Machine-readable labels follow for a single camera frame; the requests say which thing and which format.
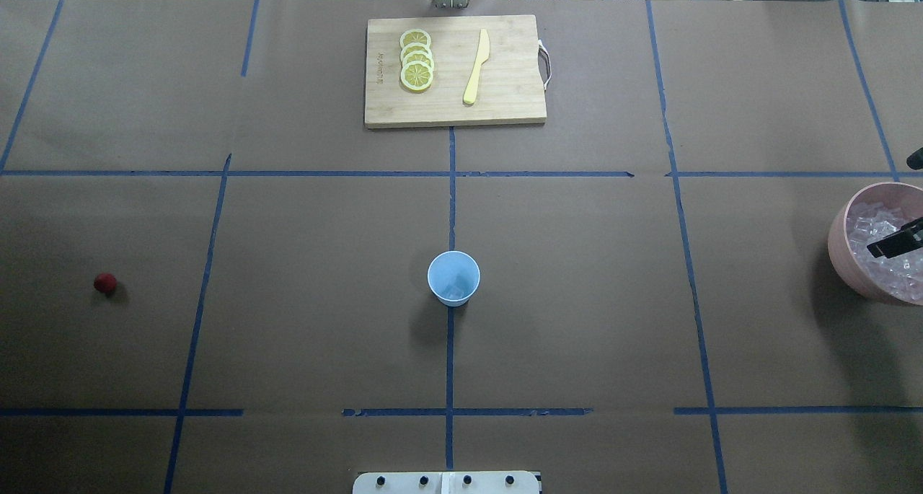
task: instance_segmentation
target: ice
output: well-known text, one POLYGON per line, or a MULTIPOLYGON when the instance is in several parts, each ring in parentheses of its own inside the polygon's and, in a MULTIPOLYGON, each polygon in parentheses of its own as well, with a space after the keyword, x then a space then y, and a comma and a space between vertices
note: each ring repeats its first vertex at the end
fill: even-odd
POLYGON ((899 257, 873 257, 866 245, 897 232, 906 224, 900 208, 889 209, 881 202, 853 204, 847 214, 847 238, 860 267, 881 288, 904 301, 923 300, 923 250, 899 257))

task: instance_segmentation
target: gray table surface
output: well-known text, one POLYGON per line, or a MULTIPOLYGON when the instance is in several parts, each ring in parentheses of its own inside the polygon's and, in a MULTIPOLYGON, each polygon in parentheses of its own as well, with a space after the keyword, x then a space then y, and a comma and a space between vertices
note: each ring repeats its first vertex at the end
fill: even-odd
POLYGON ((429 5, 0 1, 0 491, 923 491, 923 314, 825 248, 923 176, 923 8, 474 0, 547 123, 363 129, 366 21, 429 5))

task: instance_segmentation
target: cutting board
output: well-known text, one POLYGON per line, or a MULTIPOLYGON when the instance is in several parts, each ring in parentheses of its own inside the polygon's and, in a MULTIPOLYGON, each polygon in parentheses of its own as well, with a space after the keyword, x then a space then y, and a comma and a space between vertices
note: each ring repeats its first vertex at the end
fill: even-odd
POLYGON ((366 126, 409 128, 449 125, 544 123, 535 16, 391 18, 368 21, 366 126), (401 84, 401 34, 420 28, 432 37, 436 77, 414 93, 401 84), (481 29, 490 36, 490 58, 481 68, 477 102, 466 106, 481 29))

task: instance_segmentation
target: knife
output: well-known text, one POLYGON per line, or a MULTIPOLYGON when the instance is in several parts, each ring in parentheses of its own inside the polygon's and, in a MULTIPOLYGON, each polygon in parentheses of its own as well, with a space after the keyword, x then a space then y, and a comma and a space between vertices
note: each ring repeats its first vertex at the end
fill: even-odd
POLYGON ((481 80, 481 65, 490 57, 490 37, 487 36, 487 30, 481 30, 481 40, 477 43, 477 54, 474 55, 474 68, 471 69, 471 77, 468 79, 468 86, 464 88, 464 96, 461 96, 461 102, 466 105, 472 105, 477 100, 477 85, 481 80))

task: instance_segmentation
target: light blue plastic cup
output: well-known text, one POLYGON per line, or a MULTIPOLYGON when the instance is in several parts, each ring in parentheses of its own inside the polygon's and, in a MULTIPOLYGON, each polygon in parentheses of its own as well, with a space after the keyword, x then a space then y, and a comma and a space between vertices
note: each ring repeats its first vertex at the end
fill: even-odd
POLYGON ((481 270, 470 255, 448 251, 429 264, 426 280, 429 289, 445 306, 462 306, 481 284, 481 270))

